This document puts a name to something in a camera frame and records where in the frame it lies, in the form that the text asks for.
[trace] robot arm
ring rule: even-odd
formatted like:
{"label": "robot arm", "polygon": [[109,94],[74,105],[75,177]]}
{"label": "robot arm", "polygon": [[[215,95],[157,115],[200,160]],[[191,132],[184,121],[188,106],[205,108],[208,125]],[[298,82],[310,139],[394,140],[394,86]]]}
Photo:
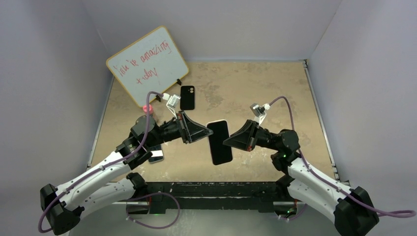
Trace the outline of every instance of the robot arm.
{"label": "robot arm", "polygon": [[[325,175],[302,158],[298,135],[294,130],[283,129],[278,134],[271,133],[253,120],[223,142],[224,145],[245,151],[252,151],[255,146],[276,150],[271,155],[274,167],[285,173],[278,180],[277,187],[281,194],[289,195],[310,205],[330,221],[342,236],[363,236],[378,222],[377,214],[354,203],[342,191],[371,207],[368,193],[361,187],[355,190]],[[323,180],[312,174],[314,171],[325,181],[336,186],[330,187]]]}
{"label": "robot arm", "polygon": [[67,183],[57,187],[47,184],[40,190],[41,208],[45,211],[50,207],[46,218],[55,235],[71,230],[95,210],[145,191],[145,180],[138,173],[130,173],[117,183],[108,182],[147,161],[152,156],[152,152],[147,150],[149,147],[177,138],[189,144],[213,134],[213,131],[188,118],[184,111],[179,111],[174,118],[160,126],[149,117],[147,138],[142,148],[136,150],[145,135],[146,124],[146,116],[139,117],[130,129],[128,138],[102,162]]}

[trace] black phone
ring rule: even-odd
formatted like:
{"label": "black phone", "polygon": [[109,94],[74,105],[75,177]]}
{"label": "black phone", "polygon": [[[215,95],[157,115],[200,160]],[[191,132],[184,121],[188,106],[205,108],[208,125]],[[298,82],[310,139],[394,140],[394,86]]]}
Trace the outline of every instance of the black phone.
{"label": "black phone", "polygon": [[207,128],[213,131],[208,137],[211,159],[214,165],[220,165],[233,160],[232,147],[223,145],[223,141],[229,137],[229,129],[226,120],[209,122]]}
{"label": "black phone", "polygon": [[150,147],[149,150],[152,151],[152,156],[148,159],[149,163],[155,163],[164,160],[164,153],[162,152],[161,144]]}
{"label": "black phone", "polygon": [[195,108],[195,88],[194,86],[181,86],[181,100],[179,108],[181,110],[194,110]]}

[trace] white enclosure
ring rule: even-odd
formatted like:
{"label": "white enclosure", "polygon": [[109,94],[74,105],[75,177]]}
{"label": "white enclosure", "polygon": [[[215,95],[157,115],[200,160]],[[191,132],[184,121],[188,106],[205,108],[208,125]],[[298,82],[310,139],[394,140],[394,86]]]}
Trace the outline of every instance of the white enclosure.
{"label": "white enclosure", "polygon": [[[2,235],[40,235],[39,189],[86,169],[112,81],[106,59],[160,25],[186,60],[310,59],[342,180],[366,189],[377,208],[415,210],[416,12],[415,0],[2,0]],[[126,226],[119,211],[92,214],[73,235],[163,235]],[[289,225],[251,215],[250,230],[239,228],[248,212],[188,214],[201,221],[180,218],[170,235],[336,233],[313,209]],[[368,235],[415,232],[417,218],[383,217]]]}

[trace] tan work surface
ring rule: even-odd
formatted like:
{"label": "tan work surface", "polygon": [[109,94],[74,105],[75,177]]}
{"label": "tan work surface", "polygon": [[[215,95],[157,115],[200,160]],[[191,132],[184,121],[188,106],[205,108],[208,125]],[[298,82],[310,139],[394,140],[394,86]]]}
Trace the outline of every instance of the tan work surface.
{"label": "tan work surface", "polygon": [[[206,125],[225,119],[229,133],[239,130],[254,115],[253,103],[263,105],[284,95],[291,104],[295,128],[301,149],[307,160],[333,177],[326,141],[320,126],[311,90],[301,62],[189,62],[190,73],[183,85],[195,86],[195,110],[186,111],[193,121]],[[180,94],[174,85],[166,92]],[[159,122],[173,115],[165,102],[153,101]],[[262,127],[278,133],[291,129],[285,101],[277,101],[262,123]],[[106,158],[127,138],[130,128],[144,112],[129,97],[118,81],[114,81],[103,123],[98,136],[92,165]],[[271,163],[275,151],[256,147],[252,152],[233,148],[233,161],[215,166],[211,161],[208,139],[192,144],[176,139],[162,144],[165,159],[145,162],[132,172],[146,181],[276,181],[283,176]]]}

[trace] black mount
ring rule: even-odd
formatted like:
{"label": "black mount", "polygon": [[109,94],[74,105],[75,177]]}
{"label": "black mount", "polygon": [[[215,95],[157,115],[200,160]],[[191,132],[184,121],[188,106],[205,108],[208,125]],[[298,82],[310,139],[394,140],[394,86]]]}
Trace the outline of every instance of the black mount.
{"label": "black mount", "polygon": [[[286,214],[294,202],[294,199],[289,195],[277,194],[277,185],[273,181],[148,182],[147,184],[146,194],[159,191],[169,193],[178,200],[181,209],[251,209],[261,213]],[[291,203],[291,205],[283,205],[282,202]],[[149,209],[132,207],[129,212],[132,214],[165,214],[167,209],[177,209],[177,205],[170,197],[158,195],[152,197]]]}
{"label": "black mount", "polygon": [[278,134],[259,126],[256,121],[247,120],[243,127],[223,142],[224,145],[244,151],[252,151],[256,146],[278,151],[271,155],[272,164],[278,171],[288,174],[291,162],[299,158],[298,135],[294,130],[283,129]]}
{"label": "black mount", "polygon": [[[57,197],[57,189],[52,184],[47,184],[40,189],[40,206],[42,211]],[[46,219],[52,227],[55,235],[61,235],[74,228],[80,222],[83,207],[78,207],[73,211],[65,208],[66,203],[56,201],[53,207],[46,214]]]}
{"label": "black mount", "polygon": [[[124,163],[133,170],[152,157],[152,152],[149,150],[150,147],[177,138],[182,138],[183,143],[190,144],[213,134],[212,130],[192,121],[184,111],[179,111],[177,117],[172,118],[168,122],[164,121],[162,125],[158,126],[153,117],[150,116],[149,131],[143,145],[144,148],[125,160]],[[145,134],[146,119],[146,116],[141,116],[136,120],[135,125],[130,128],[128,138],[116,147],[116,152],[120,152],[125,157],[139,146],[139,142]]]}
{"label": "black mount", "polygon": [[[357,187],[350,195],[359,201],[374,207],[368,192]],[[376,212],[368,210],[346,197],[339,199],[334,211],[334,226],[341,236],[364,236],[379,223]]]}
{"label": "black mount", "polygon": [[126,179],[130,180],[133,184],[133,189],[135,189],[135,193],[133,194],[133,198],[136,196],[143,196],[146,195],[148,191],[148,184],[145,182],[145,179],[139,173],[129,173],[126,176]]}

